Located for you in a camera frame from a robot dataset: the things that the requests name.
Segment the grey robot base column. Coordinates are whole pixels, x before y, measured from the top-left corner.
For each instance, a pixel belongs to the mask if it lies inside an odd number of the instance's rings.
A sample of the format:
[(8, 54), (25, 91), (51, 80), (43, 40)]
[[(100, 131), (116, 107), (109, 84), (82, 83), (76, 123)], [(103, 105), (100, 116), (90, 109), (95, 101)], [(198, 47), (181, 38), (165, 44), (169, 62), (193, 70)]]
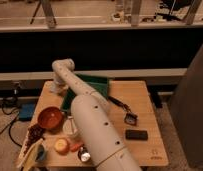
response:
[(169, 109), (189, 166), (203, 169), (203, 45), (177, 86)]

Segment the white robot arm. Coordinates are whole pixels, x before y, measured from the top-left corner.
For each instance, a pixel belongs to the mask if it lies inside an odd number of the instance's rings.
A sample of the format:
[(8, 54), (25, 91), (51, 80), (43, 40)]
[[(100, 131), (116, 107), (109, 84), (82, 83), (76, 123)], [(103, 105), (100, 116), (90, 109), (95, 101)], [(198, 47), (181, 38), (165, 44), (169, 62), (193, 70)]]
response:
[(109, 103), (97, 90), (77, 77), (72, 59), (55, 60), (53, 87), (67, 85), (75, 94), (70, 111), (97, 171), (142, 171), (108, 118)]

